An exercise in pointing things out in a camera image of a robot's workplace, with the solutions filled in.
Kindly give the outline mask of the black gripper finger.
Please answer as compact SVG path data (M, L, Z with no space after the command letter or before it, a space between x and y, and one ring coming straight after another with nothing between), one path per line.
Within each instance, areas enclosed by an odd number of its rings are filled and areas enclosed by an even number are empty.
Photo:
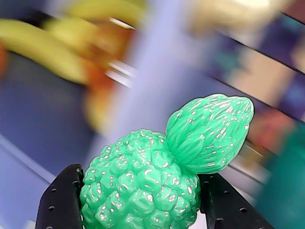
M209 229L274 229L221 175L200 175L201 206Z
M56 176L40 199L35 228L83 228L80 213L83 178L80 164L69 165Z

